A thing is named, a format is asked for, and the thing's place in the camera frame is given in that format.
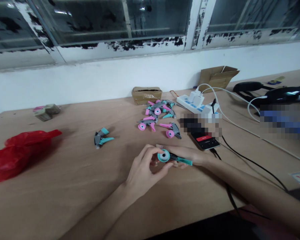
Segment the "hand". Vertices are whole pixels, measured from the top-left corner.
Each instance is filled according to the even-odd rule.
[[[192,161],[193,165],[197,165],[197,166],[202,166],[205,160],[211,158],[209,154],[204,153],[199,149],[188,148],[188,147],[162,146],[159,144],[156,144],[156,147],[160,149],[166,149],[167,151],[177,155],[178,157],[188,159]],[[184,169],[188,165],[182,162],[173,161],[173,166]]]
[[[151,159],[157,153],[164,152],[160,148],[147,144],[132,163],[125,186],[136,199],[143,196],[153,185],[167,175],[168,169],[173,166],[173,163],[167,163],[161,170],[153,174],[149,166],[151,163],[153,164]]]

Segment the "smartphone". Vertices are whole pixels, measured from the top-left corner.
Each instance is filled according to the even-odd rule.
[[[220,146],[220,143],[216,139],[204,133],[191,133],[190,137],[203,151]]]

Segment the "window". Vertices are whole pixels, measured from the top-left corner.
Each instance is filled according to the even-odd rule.
[[[190,0],[34,0],[59,45],[182,36]]]
[[[300,41],[300,0],[0,0],[0,69]]]
[[[15,51],[19,51],[18,56],[9,54]],[[40,58],[29,61],[34,53],[26,55],[22,54],[23,51],[38,51],[36,55]],[[0,0],[0,69],[51,63],[53,59],[44,50],[13,1]]]

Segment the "white cable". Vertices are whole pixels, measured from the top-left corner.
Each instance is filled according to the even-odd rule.
[[[255,99],[258,99],[258,98],[267,98],[267,96],[261,96],[261,97],[256,97],[256,98],[252,99],[252,100],[249,102],[247,109],[248,109],[248,112],[249,112],[249,114],[250,114],[250,117],[252,117],[252,118],[253,118],[254,120],[256,120],[257,122],[260,122],[258,119],[256,119],[254,116],[252,116],[252,114],[251,114],[251,112],[250,112],[250,108],[249,108],[250,105],[251,105],[251,102],[254,101]]]
[[[255,133],[253,133],[253,132],[251,132],[251,131],[249,131],[249,130],[247,130],[247,129],[241,127],[241,126],[239,126],[238,124],[234,123],[233,121],[231,121],[231,120],[230,120],[230,119],[222,112],[221,107],[220,107],[220,104],[219,104],[219,101],[218,101],[218,97],[217,97],[217,95],[216,95],[216,92],[214,91],[214,88],[216,88],[216,89],[221,89],[221,90],[224,90],[224,91],[226,91],[226,92],[229,92],[229,93],[231,93],[232,95],[234,95],[234,96],[236,96],[236,97],[238,97],[238,98],[244,100],[245,102],[249,103],[247,100],[243,99],[242,97],[240,97],[240,96],[238,96],[238,95],[236,95],[236,94],[234,94],[234,93],[232,93],[232,92],[230,92],[230,91],[228,91],[228,90],[226,90],[226,89],[223,89],[223,88],[217,88],[217,87],[211,87],[209,84],[206,84],[206,83],[200,84],[200,85],[197,87],[197,89],[199,89],[199,87],[200,87],[201,85],[207,85],[207,86],[209,86],[209,88],[207,88],[206,90],[211,89],[211,90],[213,91],[214,96],[215,96],[215,98],[216,98],[216,102],[217,102],[217,104],[219,105],[220,113],[221,113],[221,114],[222,114],[229,122],[231,122],[233,125],[237,126],[238,128],[241,128],[241,129],[245,130],[246,132],[251,133],[252,135],[255,135],[256,137],[260,138],[259,135],[255,134]],[[277,144],[275,144],[275,143],[273,143],[273,142],[270,142],[269,140],[266,140],[266,139],[262,139],[262,140],[264,140],[264,141],[266,141],[266,142],[272,144],[273,146],[275,146],[275,147],[281,149],[282,151],[284,151],[284,152],[290,154],[291,156],[293,156],[293,157],[295,157],[295,158],[297,158],[297,159],[300,160],[300,157],[298,157],[297,155],[293,154],[292,152],[289,152],[288,150],[284,149],[283,147],[280,147],[279,145],[277,145]]]

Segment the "red plastic bag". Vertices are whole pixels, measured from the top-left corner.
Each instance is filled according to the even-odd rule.
[[[33,131],[20,133],[8,139],[0,150],[0,182],[18,175],[30,160],[48,149],[53,137],[62,134],[59,130],[51,132]]]

